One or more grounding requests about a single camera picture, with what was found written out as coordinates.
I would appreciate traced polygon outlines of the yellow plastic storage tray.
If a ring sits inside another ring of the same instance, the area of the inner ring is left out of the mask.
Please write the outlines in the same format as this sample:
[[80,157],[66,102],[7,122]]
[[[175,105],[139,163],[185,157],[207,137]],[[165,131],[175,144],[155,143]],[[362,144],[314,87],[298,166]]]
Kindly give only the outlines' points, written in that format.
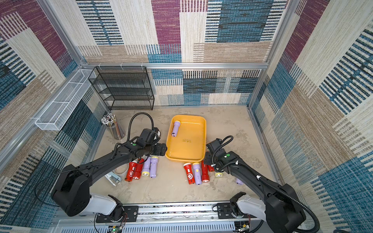
[[[172,137],[174,122],[181,122],[177,137]],[[202,116],[175,115],[167,134],[166,157],[174,162],[201,162],[206,153],[207,121]]]

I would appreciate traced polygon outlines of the dark red flashlight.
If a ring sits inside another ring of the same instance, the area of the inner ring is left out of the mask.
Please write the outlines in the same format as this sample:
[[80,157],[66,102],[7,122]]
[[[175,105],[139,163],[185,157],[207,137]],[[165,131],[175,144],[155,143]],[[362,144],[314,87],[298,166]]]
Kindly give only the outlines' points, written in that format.
[[[210,151],[207,151],[206,154],[207,154],[207,157],[212,156]],[[209,172],[214,172],[214,168],[211,165],[208,165],[207,167],[208,167]]]

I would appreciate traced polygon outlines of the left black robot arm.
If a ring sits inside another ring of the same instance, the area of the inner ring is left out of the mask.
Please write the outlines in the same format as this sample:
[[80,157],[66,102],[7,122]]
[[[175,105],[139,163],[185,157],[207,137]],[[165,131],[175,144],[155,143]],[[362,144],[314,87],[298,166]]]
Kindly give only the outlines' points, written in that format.
[[128,141],[115,146],[113,151],[92,162],[63,168],[51,192],[52,200],[68,215],[83,212],[90,200],[90,187],[114,169],[128,164],[146,154],[164,156],[165,143],[141,146]]

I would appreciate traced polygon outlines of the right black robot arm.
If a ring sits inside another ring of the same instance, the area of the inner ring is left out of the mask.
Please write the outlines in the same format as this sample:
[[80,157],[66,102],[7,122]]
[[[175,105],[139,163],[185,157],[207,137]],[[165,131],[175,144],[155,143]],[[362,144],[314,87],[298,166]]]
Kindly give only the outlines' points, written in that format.
[[226,172],[254,191],[258,198],[239,192],[230,199],[230,210],[236,218],[255,216],[266,222],[275,233],[302,233],[300,225],[306,220],[307,206],[301,203],[288,184],[280,185],[254,170],[235,152],[224,147],[232,136],[215,139],[207,144],[204,163],[215,172]]

